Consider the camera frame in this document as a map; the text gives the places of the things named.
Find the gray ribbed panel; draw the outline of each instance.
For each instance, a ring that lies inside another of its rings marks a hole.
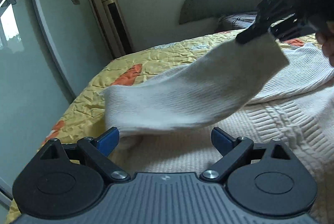
[[[250,215],[233,204],[219,184],[194,173],[138,173],[109,188],[103,200],[82,215],[42,220],[22,215],[16,224],[314,224],[308,215],[273,220]]]

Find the orange patch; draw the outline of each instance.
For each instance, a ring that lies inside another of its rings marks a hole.
[[[304,42],[300,39],[289,39],[289,40],[284,41],[284,43],[287,43],[293,46],[298,46],[298,47],[304,46]]]
[[[59,130],[64,127],[65,122],[60,120],[58,121],[53,127],[52,130],[50,132],[50,134],[45,138],[45,140],[43,141],[42,145],[44,145],[49,139],[54,138],[56,136],[58,136]]]
[[[114,82],[110,84],[113,85],[122,85],[122,86],[132,86],[135,82],[136,77],[141,73],[143,68],[142,64],[136,64],[118,77]]]

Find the finger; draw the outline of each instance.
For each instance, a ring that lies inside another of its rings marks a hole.
[[[328,21],[327,25],[328,25],[328,29],[334,34],[334,22]]]
[[[316,33],[315,38],[317,39],[318,43],[320,43],[321,45],[327,41],[327,38],[322,33]]]
[[[334,55],[329,57],[329,63],[334,67]]]
[[[322,52],[327,57],[334,55],[334,38],[330,38],[322,45]]]

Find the bedspread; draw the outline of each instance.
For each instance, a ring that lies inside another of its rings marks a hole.
[[[106,130],[104,99],[101,95],[104,88],[113,84],[126,86],[139,84],[176,65],[191,63],[214,46],[235,37],[240,31],[222,32],[159,45],[115,59],[96,75],[73,101],[60,120],[52,127],[43,144],[52,137],[59,138],[62,143],[74,143],[86,136],[98,137]],[[317,45],[314,35],[284,43],[279,42],[279,45],[281,48],[292,49],[306,42]],[[19,215],[17,205],[13,201],[6,223],[11,223]]]

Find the white logo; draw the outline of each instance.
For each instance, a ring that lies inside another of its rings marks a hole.
[[[170,177],[168,175],[162,176],[161,179],[163,179],[164,181],[167,181],[170,179]]]

